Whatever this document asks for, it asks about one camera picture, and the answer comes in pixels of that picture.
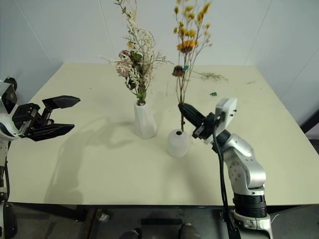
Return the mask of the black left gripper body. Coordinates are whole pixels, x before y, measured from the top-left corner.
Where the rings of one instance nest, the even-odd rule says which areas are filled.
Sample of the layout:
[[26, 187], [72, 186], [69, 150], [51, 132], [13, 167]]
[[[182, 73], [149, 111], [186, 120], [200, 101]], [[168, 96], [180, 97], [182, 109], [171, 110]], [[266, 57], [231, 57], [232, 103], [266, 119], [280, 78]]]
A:
[[39, 113], [40, 106], [34, 103], [28, 103], [17, 107], [12, 116], [12, 121], [17, 129], [17, 135], [24, 137], [28, 129], [40, 128], [41, 126], [50, 125], [54, 120], [42, 120]]

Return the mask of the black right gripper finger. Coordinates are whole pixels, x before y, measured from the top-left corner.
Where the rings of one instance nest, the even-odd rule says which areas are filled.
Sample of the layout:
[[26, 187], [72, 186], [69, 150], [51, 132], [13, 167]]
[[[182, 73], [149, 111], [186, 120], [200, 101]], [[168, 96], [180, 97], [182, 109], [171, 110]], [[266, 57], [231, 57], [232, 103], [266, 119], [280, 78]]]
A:
[[203, 120], [205, 116], [200, 113], [195, 107], [187, 103], [179, 103], [178, 108], [181, 114], [188, 120]]
[[178, 107], [181, 114], [195, 127], [200, 127], [205, 116], [194, 107]]

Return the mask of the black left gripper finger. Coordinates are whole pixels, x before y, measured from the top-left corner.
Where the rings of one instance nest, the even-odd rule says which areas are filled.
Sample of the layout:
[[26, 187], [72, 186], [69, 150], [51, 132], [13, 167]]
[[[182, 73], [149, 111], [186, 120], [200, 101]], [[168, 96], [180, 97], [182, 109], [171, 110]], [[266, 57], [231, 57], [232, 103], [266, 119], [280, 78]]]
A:
[[50, 125], [41, 126], [40, 128], [28, 129], [24, 137], [33, 141], [43, 141], [65, 135], [74, 127], [74, 124], [53, 123]]
[[58, 96], [42, 100], [45, 108], [41, 115], [42, 120], [48, 120], [55, 109], [65, 109], [76, 105], [81, 100], [74, 96]]

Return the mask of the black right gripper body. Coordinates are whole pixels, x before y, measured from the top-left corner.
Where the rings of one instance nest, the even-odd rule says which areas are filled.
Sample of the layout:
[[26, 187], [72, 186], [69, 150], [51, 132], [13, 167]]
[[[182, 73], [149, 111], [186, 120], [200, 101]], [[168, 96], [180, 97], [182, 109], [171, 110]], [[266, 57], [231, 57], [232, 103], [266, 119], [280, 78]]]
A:
[[215, 115], [209, 113], [202, 121], [199, 127], [196, 127], [192, 133], [192, 137], [201, 139], [205, 144], [213, 144], [213, 133], [215, 132]]

